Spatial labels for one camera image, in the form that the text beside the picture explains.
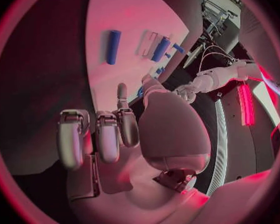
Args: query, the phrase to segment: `red light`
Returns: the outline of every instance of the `red light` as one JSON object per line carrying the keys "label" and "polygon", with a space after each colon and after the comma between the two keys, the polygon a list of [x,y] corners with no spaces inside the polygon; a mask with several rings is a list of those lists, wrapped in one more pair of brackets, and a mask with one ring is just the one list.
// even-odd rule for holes
{"label": "red light", "polygon": [[254,107],[249,85],[244,84],[238,86],[238,93],[241,105],[242,125],[254,125]]}

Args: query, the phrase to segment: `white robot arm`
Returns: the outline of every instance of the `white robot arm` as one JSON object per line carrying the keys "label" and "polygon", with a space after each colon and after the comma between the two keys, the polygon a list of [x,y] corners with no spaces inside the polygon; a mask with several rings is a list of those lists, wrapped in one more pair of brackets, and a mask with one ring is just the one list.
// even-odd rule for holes
{"label": "white robot arm", "polygon": [[187,85],[179,86],[173,92],[193,103],[196,93],[207,93],[225,86],[231,80],[245,81],[248,77],[261,79],[261,72],[256,64],[236,61],[229,67],[216,67],[197,73],[197,77]]}

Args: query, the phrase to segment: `table surface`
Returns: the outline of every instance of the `table surface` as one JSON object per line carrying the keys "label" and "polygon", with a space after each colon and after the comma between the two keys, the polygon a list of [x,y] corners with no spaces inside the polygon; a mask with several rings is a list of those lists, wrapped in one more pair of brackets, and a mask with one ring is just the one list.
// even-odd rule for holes
{"label": "table surface", "polygon": [[[106,63],[110,30],[122,32],[115,65]],[[170,37],[180,44],[189,30],[163,0],[90,0],[86,23],[86,61],[95,110],[117,109],[116,90],[120,82],[128,87],[129,102],[137,97],[141,79],[155,74],[170,59],[159,62],[139,56],[137,49],[145,31]],[[169,47],[173,55],[176,50]]]}

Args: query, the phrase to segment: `red led strip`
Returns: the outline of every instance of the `red led strip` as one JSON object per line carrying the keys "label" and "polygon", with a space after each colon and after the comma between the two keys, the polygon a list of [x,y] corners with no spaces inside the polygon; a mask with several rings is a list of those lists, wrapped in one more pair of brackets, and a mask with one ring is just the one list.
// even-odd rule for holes
{"label": "red led strip", "polygon": [[242,125],[254,125],[254,107],[249,85],[244,84],[238,86],[238,93],[241,105]]}

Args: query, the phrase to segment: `robotic hand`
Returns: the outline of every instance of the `robotic hand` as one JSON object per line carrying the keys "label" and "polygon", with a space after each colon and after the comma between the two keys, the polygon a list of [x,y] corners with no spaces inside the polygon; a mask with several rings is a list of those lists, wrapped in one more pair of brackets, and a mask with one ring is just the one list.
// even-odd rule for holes
{"label": "robotic hand", "polygon": [[173,92],[185,99],[189,104],[196,99],[196,93],[207,93],[225,86],[231,80],[245,81],[248,76],[261,78],[256,64],[237,61],[229,67],[216,67],[197,73],[197,77],[187,85],[176,88]]}

